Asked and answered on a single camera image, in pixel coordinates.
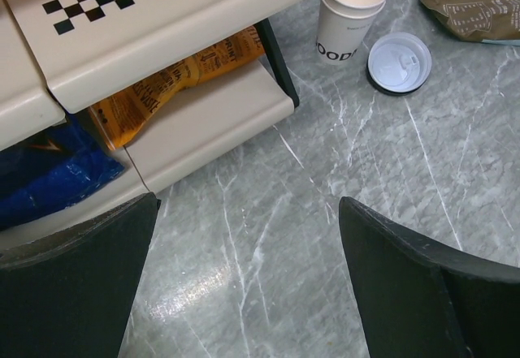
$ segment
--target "printed text on cup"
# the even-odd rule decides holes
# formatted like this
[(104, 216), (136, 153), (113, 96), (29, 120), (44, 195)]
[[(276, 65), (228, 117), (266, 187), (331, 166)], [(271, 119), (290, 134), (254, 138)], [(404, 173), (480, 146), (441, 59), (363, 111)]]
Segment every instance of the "printed text on cup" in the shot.
[(323, 45), (321, 43), (316, 43), (316, 46), (318, 47), (318, 52), (321, 55), (325, 55), (325, 56), (327, 56), (327, 58), (329, 58), (331, 60), (337, 60), (337, 61), (343, 61), (343, 60), (350, 59), (354, 56), (354, 54), (356, 54), (356, 51), (358, 51), (357, 49), (355, 49), (353, 52), (346, 52), (343, 54), (338, 54), (337, 52), (334, 52), (334, 51), (325, 50), (325, 47), (323, 47)]

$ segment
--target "shelf unit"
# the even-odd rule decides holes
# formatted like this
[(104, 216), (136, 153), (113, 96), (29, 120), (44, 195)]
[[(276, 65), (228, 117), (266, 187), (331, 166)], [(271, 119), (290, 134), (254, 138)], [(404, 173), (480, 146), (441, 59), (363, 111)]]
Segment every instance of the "shelf unit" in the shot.
[(160, 192), (293, 111), (255, 61), (175, 96), (125, 148), (148, 189)]
[(16, 23), (0, 0), (0, 150), (65, 117), (46, 91)]
[[(298, 1), (6, 0), (9, 11), (0, 8), (2, 42), (8, 37), (16, 51), (24, 50), (7, 49), (8, 58), (24, 62), (7, 75), (28, 76), (24, 88), (0, 96), (0, 131), (10, 135), (0, 136), (0, 149), (63, 118), (46, 88), (76, 113), (252, 24), (279, 85), (255, 61), (179, 93), (131, 144), (111, 153), (125, 166), (120, 177), (71, 208), (0, 231), (0, 249), (83, 222), (143, 192), (159, 192), (289, 116), (299, 101), (265, 18)], [(10, 36), (4, 34), (6, 21)], [(2, 64), (2, 71), (8, 68)], [(33, 87), (37, 98), (13, 101), (18, 91)], [(4, 122), (20, 102), (18, 117)], [(31, 123), (31, 116), (38, 121)]]
[(7, 1), (50, 91), (75, 113), (300, 0)]

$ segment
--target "orange snack bag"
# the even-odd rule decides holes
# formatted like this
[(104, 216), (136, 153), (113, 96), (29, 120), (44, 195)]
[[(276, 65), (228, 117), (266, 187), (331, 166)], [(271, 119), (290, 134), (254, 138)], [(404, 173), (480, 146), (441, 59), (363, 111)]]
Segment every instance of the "orange snack bag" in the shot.
[(89, 107), (110, 150), (123, 147), (175, 94), (230, 72), (264, 54), (254, 27), (220, 41)]

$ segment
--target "black object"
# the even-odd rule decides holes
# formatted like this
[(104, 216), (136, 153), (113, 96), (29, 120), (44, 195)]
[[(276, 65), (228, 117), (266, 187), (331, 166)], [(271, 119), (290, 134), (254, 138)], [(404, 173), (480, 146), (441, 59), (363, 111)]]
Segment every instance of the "black object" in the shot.
[(148, 193), (0, 254), (0, 357), (117, 357), (157, 212)]
[(340, 230), (371, 358), (520, 356), (520, 269), (445, 246), (352, 198), (340, 202)]
[(297, 108), (300, 105), (300, 98), (294, 88), (293, 80), (289, 74), (287, 65), (285, 64), (284, 56), (280, 51), (278, 41), (276, 41), (275, 33), (271, 27), (271, 23), (268, 19), (263, 19), (259, 23), (256, 23), (254, 27), (257, 29), (258, 36), (262, 41), (264, 50), (266, 51), (267, 60), (271, 65), (273, 73), (275, 74), (276, 82), (284, 90), (291, 99), (294, 107)]

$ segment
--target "brown paper bag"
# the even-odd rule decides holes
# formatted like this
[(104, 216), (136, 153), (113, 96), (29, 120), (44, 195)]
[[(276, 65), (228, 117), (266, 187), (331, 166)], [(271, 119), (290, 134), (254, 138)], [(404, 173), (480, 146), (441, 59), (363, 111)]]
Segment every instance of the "brown paper bag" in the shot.
[(520, 0), (420, 0), (463, 41), (520, 45)]

